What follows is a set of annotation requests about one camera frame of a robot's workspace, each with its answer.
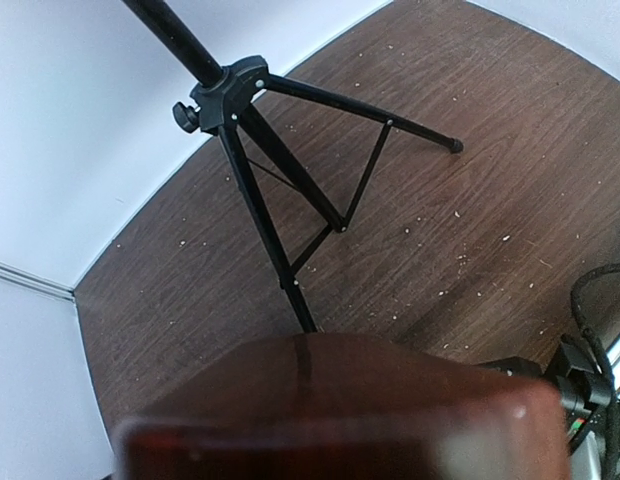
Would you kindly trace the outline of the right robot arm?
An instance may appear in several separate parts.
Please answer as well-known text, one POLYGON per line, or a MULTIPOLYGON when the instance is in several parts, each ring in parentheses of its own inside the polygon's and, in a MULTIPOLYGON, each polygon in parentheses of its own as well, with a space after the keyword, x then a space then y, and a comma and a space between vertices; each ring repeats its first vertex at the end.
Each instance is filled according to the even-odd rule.
POLYGON ((620 274, 620 263, 592 269, 575 281, 570 308, 582 340, 562 335, 545 368, 517 356, 482 365, 508 376, 544 379, 556 387, 574 479, 620 479, 620 348, 604 349, 582 305, 589 284, 615 274, 620 274))

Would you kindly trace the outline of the wooden metronome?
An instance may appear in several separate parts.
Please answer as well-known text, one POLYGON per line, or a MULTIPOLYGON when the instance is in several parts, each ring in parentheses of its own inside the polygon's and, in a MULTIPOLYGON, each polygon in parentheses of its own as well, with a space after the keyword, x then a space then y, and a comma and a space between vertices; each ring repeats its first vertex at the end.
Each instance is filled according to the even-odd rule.
POLYGON ((129 416, 118 479, 567 479, 549 383, 353 334, 250 342, 129 416))

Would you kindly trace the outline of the black music stand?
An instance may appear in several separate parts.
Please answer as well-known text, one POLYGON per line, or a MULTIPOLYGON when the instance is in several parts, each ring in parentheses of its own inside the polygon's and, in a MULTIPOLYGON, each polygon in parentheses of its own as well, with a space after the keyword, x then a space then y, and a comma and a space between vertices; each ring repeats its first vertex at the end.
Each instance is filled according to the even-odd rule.
POLYGON ((129 1, 128 9, 196 79, 192 104, 176 103, 172 115, 186 133, 196 131, 219 139, 236 177, 238 189, 259 232, 261 241, 278 276, 301 329, 316 333, 319 328, 302 293, 298 272, 332 234, 348 230, 375 166, 392 129, 398 129, 446 148, 452 154, 463 151, 458 138, 446 136, 404 117, 296 80, 275 75, 259 56, 242 58, 222 66, 164 1, 129 1), (354 191, 348 209, 340 213, 305 167, 254 106, 255 96, 272 91, 323 105, 381 126, 379 136, 354 191), (254 175, 259 163, 246 154, 241 138, 247 136, 272 166, 267 175, 299 193, 324 219, 325 225, 296 259, 290 259, 276 231, 273 219, 254 175))

